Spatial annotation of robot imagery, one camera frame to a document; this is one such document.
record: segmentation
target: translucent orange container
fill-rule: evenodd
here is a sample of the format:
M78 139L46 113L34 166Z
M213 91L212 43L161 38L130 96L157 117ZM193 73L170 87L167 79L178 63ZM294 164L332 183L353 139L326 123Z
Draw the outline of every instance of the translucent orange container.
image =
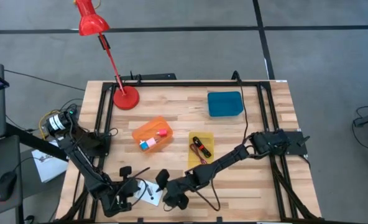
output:
M167 135L164 137L160 137L157 132L160 129L166 129ZM169 142L172 140L173 130L167 124L166 120L159 116L148 122L147 124L137 128L132 132L132 137L136 141L137 145L139 145L139 149L143 151L140 147L140 141L146 141L150 138L157 139L157 143L153 146L149 147L147 150L143 152L156 152L164 148Z

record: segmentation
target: wooden table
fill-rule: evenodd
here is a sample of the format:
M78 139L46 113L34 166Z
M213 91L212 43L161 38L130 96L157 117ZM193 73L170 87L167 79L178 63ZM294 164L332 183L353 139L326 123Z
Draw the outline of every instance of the wooden table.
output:
M102 83L101 81L90 81L86 87L79 122L81 126L90 130L94 128ZM271 87L280 128L298 129L288 83L271 81ZM208 115L207 105L208 92L240 91L237 86L138 87L137 90L140 93L140 102L134 109L129 111L119 110L116 107L113 109L111 127L118 128L119 134L112 138L110 154L104 165L104 171L111 176L112 180L121 180L119 168L123 166L132 166L133 174L148 166L151 167L140 177L152 182L155 182L155 177L161 169L168 169L171 179L181 177L188 169L188 133L190 131L214 133L215 159L233 150L242 141L245 129L244 113L230 118L211 118ZM263 131L257 90L253 86L244 86L243 91L249 120L247 133ZM264 94L264 100L267 111L269 111L266 94ZM173 129L174 140L161 152L144 154L135 144L131 133L159 115L162 115ZM268 116L270 127L272 127L270 114ZM308 164L298 156L287 156L287 161L294 191L312 213L320 216ZM66 214L72 205L77 176L78 169L70 162L57 210L57 218ZM80 179L79 186L78 195L83 188L83 178ZM225 222L279 220L268 158L259 161L248 159L234 164L216 176L214 186L221 202L219 212L215 212L196 194L187 192L186 195L190 198L188 208L186 210L175 208L171 212L163 210L162 202L155 207L140 201L132 211L107 218L103 215L99 202L96 221L136 222L139 217L144 218L145 222L213 222L216 221L216 217L222 217ZM290 217L287 195L284 190L282 192L285 211ZM216 206L210 186L201 189L200 193ZM86 206L85 217L89 217L90 200Z

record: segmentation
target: red desk lamp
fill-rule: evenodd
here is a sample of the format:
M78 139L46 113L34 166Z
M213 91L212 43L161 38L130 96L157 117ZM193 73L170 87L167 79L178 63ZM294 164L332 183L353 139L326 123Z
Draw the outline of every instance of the red desk lamp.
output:
M103 35L103 32L109 29L108 23L101 16L96 14L91 0L76 0L76 5L78 6L81 16L79 23L79 34L99 34L99 39L103 49L107 51L108 57L111 60L112 67L115 71L116 81L119 84L119 90L115 91L114 94L114 104L122 110L132 109L140 100L139 92L134 87L122 85L121 77L117 72L114 59L109 51L109 44Z

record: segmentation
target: yellow paper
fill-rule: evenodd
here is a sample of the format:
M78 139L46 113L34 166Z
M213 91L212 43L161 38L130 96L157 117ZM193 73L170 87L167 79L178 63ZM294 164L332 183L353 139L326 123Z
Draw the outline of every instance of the yellow paper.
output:
M207 133L207 132L190 132L190 136L188 138L188 168L194 168L197 165L201 164L201 161L199 157L191 150L190 145L194 142L192 141L193 137L198 137L199 140L201 140L202 144L209 150L211 153L211 157L205 158L203 153L198 150L199 155L206 160L209 164L213 162L214 158L214 137L213 133Z

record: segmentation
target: white paper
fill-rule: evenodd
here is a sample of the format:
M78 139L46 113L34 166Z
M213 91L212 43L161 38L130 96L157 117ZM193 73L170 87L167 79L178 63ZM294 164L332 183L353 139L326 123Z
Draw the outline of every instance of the white paper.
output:
M52 141L49 143L58 147L56 141ZM54 177L62 174L67 170L68 162L54 158L46 153L40 152L39 150L32 151L32 156L41 160L39 161L37 159L34 159L42 183L52 180Z
M145 189L145 184L142 180L138 180L138 182L139 182L140 190L138 190L136 193L134 193L134 197L135 198L140 198L142 193L145 190L145 193L142 196L141 200L143 200L145 202L148 202L148 203L151 203L152 205L158 206L160 198L162 197L162 193L163 193L162 190L157 192L159 186L157 184L154 184L154 183L149 182L149 181L146 180L145 182L148 185L148 188L150 190L150 192L149 192L147 189Z

